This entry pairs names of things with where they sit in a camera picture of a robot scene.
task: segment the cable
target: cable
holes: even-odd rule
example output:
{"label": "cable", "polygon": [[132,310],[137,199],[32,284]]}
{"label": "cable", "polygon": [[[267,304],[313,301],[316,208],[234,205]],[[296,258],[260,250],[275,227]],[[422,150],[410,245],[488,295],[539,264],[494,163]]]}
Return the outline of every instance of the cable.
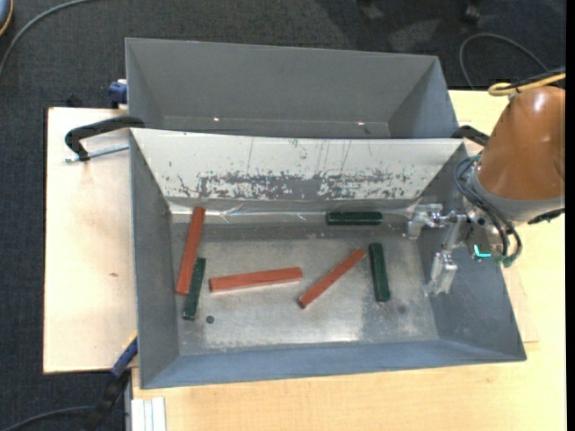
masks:
{"label": "cable", "polygon": [[[459,168],[463,166],[464,163],[469,163],[465,167],[465,169],[459,172]],[[497,233],[499,234],[501,241],[503,242],[503,251],[501,255],[507,256],[508,249],[509,249],[509,240],[505,232],[503,232],[503,228],[501,228],[501,224],[499,220],[493,215],[490,211],[489,207],[485,206],[482,199],[479,198],[474,192],[468,189],[466,186],[462,185],[459,182],[459,179],[463,177],[463,175],[471,168],[473,164],[473,160],[471,158],[465,158],[456,166],[456,170],[454,171],[454,182],[456,184],[457,189],[467,198],[467,200],[474,206],[479,207],[482,211],[484,211],[487,216],[490,218],[493,226],[497,229]]]}
{"label": "cable", "polygon": [[531,57],[544,71],[548,71],[549,68],[539,59],[539,57],[537,57],[535,54],[533,54],[531,51],[529,51],[527,48],[522,47],[521,45],[519,45],[517,42],[513,41],[512,39],[508,39],[507,37],[503,37],[502,35],[497,35],[495,33],[489,33],[489,32],[482,32],[482,33],[476,33],[470,37],[468,37],[467,39],[464,40],[464,42],[461,44],[461,46],[459,47],[459,66],[461,67],[461,70],[464,74],[465,80],[467,82],[467,84],[469,85],[469,87],[474,90],[474,86],[469,78],[469,75],[467,74],[467,69],[465,68],[465,64],[464,64],[464,51],[465,51],[465,47],[467,46],[467,44],[474,39],[480,39],[480,38],[485,38],[485,39],[496,39],[499,41],[504,41],[512,46],[514,46],[515,48],[519,49],[520,51],[522,51],[523,53],[527,54],[529,57]]}
{"label": "cable", "polygon": [[489,87],[487,92],[491,96],[507,96],[509,94],[514,94],[516,92],[529,91],[540,86],[545,86],[546,84],[552,84],[561,81],[565,78],[565,72],[559,74],[544,74],[538,75],[537,77],[527,79],[524,82],[511,83],[497,83]]}
{"label": "cable", "polygon": [[[491,221],[497,228],[497,231],[501,239],[503,240],[503,252],[501,253],[501,255],[505,259],[503,259],[502,263],[505,267],[508,267],[521,254],[523,250],[523,242],[521,241],[521,238],[519,237],[517,230],[515,229],[511,221],[507,219],[507,217],[505,217],[496,207],[492,206],[490,203],[482,199],[473,189],[471,189],[470,187],[463,186],[461,183],[459,183],[459,179],[464,175],[465,172],[469,170],[474,161],[475,160],[473,158],[467,157],[464,158],[461,162],[459,162],[459,164],[456,166],[456,170],[454,171],[454,180],[457,188],[464,194],[464,196],[472,204],[474,204],[475,206],[479,207],[482,211],[484,211],[490,217]],[[459,172],[459,169],[461,168],[461,166],[463,166],[464,163],[469,164],[465,167],[465,169],[462,172]],[[500,228],[500,222],[507,227],[508,229],[507,233],[503,232],[503,230]],[[509,239],[507,237],[509,233],[513,235],[516,242],[515,251],[510,255],[508,255]]]}
{"label": "cable", "polygon": [[42,420],[44,418],[51,418],[57,415],[68,415],[68,414],[75,414],[80,412],[86,412],[87,410],[91,410],[93,407],[91,406],[80,406],[80,407],[68,407],[67,409],[59,409],[59,410],[52,410],[51,412],[41,413],[36,415],[35,417],[27,418],[19,423],[11,425],[9,427],[5,427],[0,431],[14,431],[15,429],[20,429],[21,427],[25,427],[30,423],[35,421]]}
{"label": "cable", "polygon": [[10,43],[10,45],[8,45],[8,48],[6,49],[6,52],[4,53],[4,57],[2,58],[2,62],[0,63],[0,79],[2,78],[2,73],[4,71],[4,67],[6,65],[6,62],[8,61],[8,58],[10,57],[10,53],[12,52],[12,50],[14,49],[14,47],[16,46],[16,43],[18,43],[18,40],[20,40],[22,38],[22,36],[29,30],[31,29],[36,23],[42,21],[43,19],[47,18],[48,16],[57,13],[58,11],[61,10],[66,10],[68,8],[71,8],[72,6],[78,6],[79,4],[86,4],[89,2],[98,2],[101,0],[72,0],[71,2],[66,2],[64,4],[59,4],[58,6],[54,6],[50,9],[48,9],[47,11],[45,11],[42,14],[39,14],[38,16],[36,16],[35,18],[33,18],[31,21],[29,21],[24,27],[22,27],[22,29],[16,34],[16,36],[13,38],[12,42]]}

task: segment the black cable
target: black cable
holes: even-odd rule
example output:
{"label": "black cable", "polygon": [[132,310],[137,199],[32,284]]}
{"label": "black cable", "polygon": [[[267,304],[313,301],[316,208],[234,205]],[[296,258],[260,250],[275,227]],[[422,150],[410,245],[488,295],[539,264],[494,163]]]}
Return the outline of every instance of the black cable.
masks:
{"label": "black cable", "polygon": [[[459,168],[461,168],[461,166],[463,166],[464,163],[469,164],[467,164],[467,167],[465,167],[463,171],[459,172]],[[497,229],[497,233],[499,234],[501,241],[503,242],[503,251],[501,252],[501,255],[507,256],[507,253],[509,251],[509,239],[505,234],[505,232],[503,231],[503,228],[501,227],[499,220],[495,215],[493,215],[489,207],[485,206],[483,200],[479,198],[476,193],[472,192],[466,186],[462,185],[459,182],[459,179],[469,170],[472,164],[473,160],[471,158],[465,158],[461,162],[459,162],[459,164],[456,166],[456,170],[454,171],[454,182],[456,184],[457,189],[467,198],[467,200],[472,205],[479,207],[490,218],[491,222]]]}
{"label": "black cable", "polygon": [[23,421],[15,423],[14,425],[11,425],[9,427],[5,427],[4,429],[1,429],[0,431],[14,431],[15,429],[20,429],[22,427],[25,427],[26,425],[29,425],[30,423],[34,423],[35,421],[40,421],[40,420],[43,420],[45,418],[56,417],[58,415],[76,414],[76,413],[86,412],[87,410],[91,410],[91,409],[93,409],[93,407],[91,407],[91,406],[79,406],[79,407],[68,407],[67,409],[52,410],[50,412],[41,413],[41,414],[36,415],[34,417],[27,418]]}
{"label": "black cable", "polygon": [[12,50],[14,49],[14,47],[16,46],[16,43],[18,43],[18,40],[20,40],[22,38],[22,36],[29,30],[31,29],[36,23],[42,21],[44,18],[47,18],[48,16],[57,13],[60,10],[66,10],[67,8],[71,8],[72,6],[78,6],[79,4],[86,4],[89,2],[99,2],[101,0],[73,0],[71,2],[66,2],[64,4],[59,4],[58,6],[54,6],[53,8],[50,8],[48,10],[46,10],[44,13],[39,14],[38,16],[36,16],[35,18],[33,18],[31,21],[29,21],[13,38],[12,42],[10,43],[10,45],[8,45],[8,48],[6,49],[6,52],[4,53],[4,57],[2,58],[2,62],[0,62],[0,79],[2,78],[2,73],[4,71],[4,67],[6,65],[6,62],[8,61],[8,58],[10,57],[10,53],[12,52]]}
{"label": "black cable", "polygon": [[[461,173],[459,173],[459,168],[464,163],[469,163],[469,164]],[[488,216],[490,217],[490,219],[492,220],[492,222],[493,222],[493,218],[495,218],[498,220],[498,223],[500,221],[502,224],[504,224],[507,227],[509,233],[511,233],[513,235],[513,237],[515,238],[515,241],[516,241],[515,251],[510,256],[507,256],[508,251],[507,251],[507,248],[505,247],[505,244],[509,242],[509,240],[507,238],[508,233],[504,233],[502,231],[502,229],[498,228],[498,226],[494,223],[494,225],[498,229],[498,233],[500,234],[501,239],[504,241],[504,252],[502,252],[502,255],[504,257],[508,257],[508,259],[511,260],[511,262],[507,262],[506,266],[508,266],[508,265],[510,265],[510,263],[512,263],[512,260],[515,260],[521,254],[521,252],[523,250],[523,242],[521,241],[521,238],[519,237],[517,230],[515,229],[515,227],[511,223],[511,221],[509,219],[507,219],[507,217],[505,217],[496,207],[492,206],[490,203],[488,203],[487,201],[482,199],[474,190],[472,190],[469,187],[464,187],[462,184],[459,183],[459,178],[461,178],[463,176],[463,174],[469,170],[469,168],[471,167],[472,164],[473,164],[473,159],[467,157],[467,158],[464,158],[461,162],[459,162],[459,164],[456,166],[456,170],[454,171],[454,179],[456,181],[456,186],[472,204],[478,206],[482,211],[487,213]]]}
{"label": "black cable", "polygon": [[516,41],[513,41],[512,39],[508,39],[507,37],[503,37],[502,35],[497,35],[495,33],[489,33],[489,32],[482,32],[482,33],[476,33],[474,35],[471,35],[470,37],[467,37],[463,43],[461,44],[461,46],[459,47],[459,66],[464,74],[465,80],[467,82],[467,84],[469,85],[469,87],[474,90],[475,87],[473,86],[470,78],[469,78],[469,74],[467,74],[467,69],[465,68],[465,63],[464,63],[464,51],[465,48],[467,46],[467,44],[471,41],[471,40],[475,40],[475,39],[495,39],[495,40],[499,40],[499,41],[503,41],[505,43],[508,43],[512,46],[514,46],[515,48],[519,49],[520,51],[522,51],[523,53],[527,54],[529,57],[531,57],[544,71],[548,71],[549,68],[539,59],[539,57],[537,57],[535,54],[533,54],[531,51],[529,51],[527,48],[519,45]]}

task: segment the gray carpet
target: gray carpet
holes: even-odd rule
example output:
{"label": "gray carpet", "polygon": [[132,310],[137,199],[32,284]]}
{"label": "gray carpet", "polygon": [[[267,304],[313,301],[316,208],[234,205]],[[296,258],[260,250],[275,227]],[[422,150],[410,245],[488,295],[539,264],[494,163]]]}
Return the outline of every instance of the gray carpet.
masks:
{"label": "gray carpet", "polygon": [[[27,21],[69,0],[14,0],[15,21],[0,57]],[[78,6],[34,26],[0,77],[0,429],[32,415],[92,405],[105,373],[42,374],[44,110],[71,94],[110,107],[108,85],[124,72],[124,38],[210,40],[438,56],[452,89],[467,89],[461,43],[490,32],[531,50],[549,68],[565,64],[567,0],[484,0],[477,26],[459,20],[465,0],[113,0]],[[501,41],[469,43],[474,87],[542,73]],[[29,429],[76,429],[73,418]],[[121,430],[121,413],[102,429]]]}

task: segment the gray bin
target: gray bin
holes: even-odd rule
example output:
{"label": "gray bin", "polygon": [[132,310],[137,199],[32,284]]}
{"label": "gray bin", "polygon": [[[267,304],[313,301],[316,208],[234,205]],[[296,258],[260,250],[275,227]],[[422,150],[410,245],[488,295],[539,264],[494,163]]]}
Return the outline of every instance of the gray bin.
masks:
{"label": "gray bin", "polygon": [[[453,168],[466,156],[461,142],[450,139],[456,118],[436,58],[127,40],[127,64],[129,113],[152,129],[132,129],[130,136],[142,388],[526,358],[502,275],[491,262],[457,250],[451,292],[427,297],[420,289],[445,231],[424,229],[410,240],[407,219],[418,204],[457,207]],[[212,134],[225,135],[213,137],[210,152],[227,161],[212,180],[224,179],[226,164],[240,167],[235,174],[255,185],[269,183],[261,175],[270,174],[282,180],[274,197],[202,191],[203,173],[194,168],[208,158],[199,149],[212,145],[205,144]],[[261,148],[271,138],[287,155],[292,145],[301,171],[282,156],[294,177],[281,175],[265,152],[257,168],[246,166],[243,155],[255,158],[259,148],[242,147],[246,138]],[[348,149],[338,150],[336,170],[327,163],[333,154],[321,147],[326,143]],[[350,155],[360,158],[356,150],[369,152],[370,145],[371,160],[395,190],[365,191],[377,180],[346,167]],[[341,190],[324,196],[318,174],[328,169],[349,183],[350,196]],[[194,206],[208,210],[198,253],[208,265],[198,316],[186,321],[174,283]],[[328,227],[323,214],[333,209],[376,209],[384,221]],[[385,248],[390,301],[375,301],[364,259],[308,308],[297,306],[312,283],[371,242]],[[208,290],[213,276],[291,266],[304,271],[300,283],[226,295]]]}

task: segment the black cord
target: black cord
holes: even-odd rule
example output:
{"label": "black cord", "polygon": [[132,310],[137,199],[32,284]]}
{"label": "black cord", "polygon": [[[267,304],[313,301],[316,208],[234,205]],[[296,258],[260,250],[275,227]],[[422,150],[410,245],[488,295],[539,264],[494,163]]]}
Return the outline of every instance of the black cord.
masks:
{"label": "black cord", "polygon": [[544,71],[549,71],[549,68],[539,59],[539,57],[537,57],[535,54],[533,54],[527,48],[519,45],[516,41],[513,41],[512,39],[508,39],[507,37],[503,37],[502,35],[497,35],[495,33],[489,33],[489,32],[476,33],[474,35],[471,35],[470,37],[467,37],[463,41],[461,46],[459,47],[459,66],[461,68],[461,71],[464,74],[464,77],[465,77],[467,84],[469,85],[469,87],[472,90],[474,90],[475,87],[473,86],[471,79],[469,78],[469,74],[467,74],[467,69],[465,68],[464,51],[465,51],[465,48],[467,47],[467,44],[470,41],[475,40],[475,39],[495,39],[495,40],[499,40],[499,41],[503,41],[505,43],[508,43],[508,44],[514,46],[515,48],[519,49],[523,53],[527,54],[529,57],[531,57]]}
{"label": "black cord", "polygon": [[86,412],[86,411],[92,410],[92,409],[93,409],[92,406],[79,406],[79,407],[68,407],[67,409],[52,410],[50,412],[41,413],[41,414],[36,415],[34,417],[27,418],[27,419],[20,421],[14,425],[11,425],[9,427],[5,427],[4,429],[1,429],[0,431],[14,431],[15,429],[20,429],[22,427],[25,427],[26,425],[29,425],[30,423],[34,423],[35,421],[40,421],[40,420],[43,420],[45,418],[56,417],[58,415],[76,414],[76,413]]}
{"label": "black cord", "polygon": [[[468,163],[468,164],[465,167],[465,169],[463,169],[460,172],[459,169],[461,168],[461,166],[464,165],[464,163]],[[473,164],[473,160],[471,158],[465,158],[461,162],[459,162],[459,164],[456,166],[456,170],[454,171],[454,182],[456,184],[457,189],[467,198],[467,200],[472,205],[479,207],[490,218],[491,222],[493,223],[493,225],[497,229],[497,233],[499,234],[501,241],[503,242],[503,251],[501,252],[501,255],[507,256],[507,253],[509,251],[509,239],[508,239],[507,235],[505,234],[505,232],[503,231],[503,228],[501,227],[500,221],[491,212],[490,207],[487,206],[483,202],[483,200],[481,198],[479,198],[479,196],[477,196],[477,194],[475,192],[471,191],[470,189],[468,189],[466,186],[462,185],[459,182],[459,179],[461,179],[463,177],[463,175],[467,171],[469,171],[469,168],[471,168],[472,164]]]}
{"label": "black cord", "polygon": [[[462,191],[464,196],[466,196],[466,197],[469,196],[468,199],[472,204],[475,204],[482,211],[487,213],[488,216],[490,216],[490,219],[492,221],[493,221],[493,218],[495,218],[495,219],[497,219],[498,223],[500,221],[502,224],[504,224],[507,227],[508,233],[504,233],[502,231],[502,229],[498,228],[497,225],[495,223],[493,223],[496,226],[496,228],[498,228],[498,233],[500,234],[501,239],[504,241],[504,252],[502,252],[502,255],[503,255],[503,257],[507,257],[507,260],[504,260],[503,263],[506,267],[508,267],[511,263],[513,263],[513,260],[515,260],[521,254],[521,252],[523,250],[523,242],[521,241],[521,238],[519,237],[517,230],[515,229],[515,227],[511,223],[511,221],[507,219],[507,217],[505,217],[496,207],[492,206],[490,203],[488,203],[487,201],[482,199],[475,191],[473,191],[469,187],[464,187],[461,183],[459,183],[459,178],[461,178],[464,175],[464,173],[469,170],[469,168],[473,164],[473,161],[474,161],[474,159],[467,157],[467,158],[464,158],[461,162],[459,162],[459,164],[456,166],[456,170],[454,172],[454,179],[456,180],[456,186],[458,189],[460,189],[460,191]],[[468,162],[470,164],[468,164],[467,167],[465,167],[463,172],[459,173],[459,168],[461,168],[461,166],[464,163],[468,163]],[[515,242],[516,242],[515,251],[510,256],[507,255],[508,251],[507,251],[507,248],[505,247],[505,245],[509,241],[509,239],[507,237],[509,233],[511,233],[513,235],[513,237],[515,238]]]}

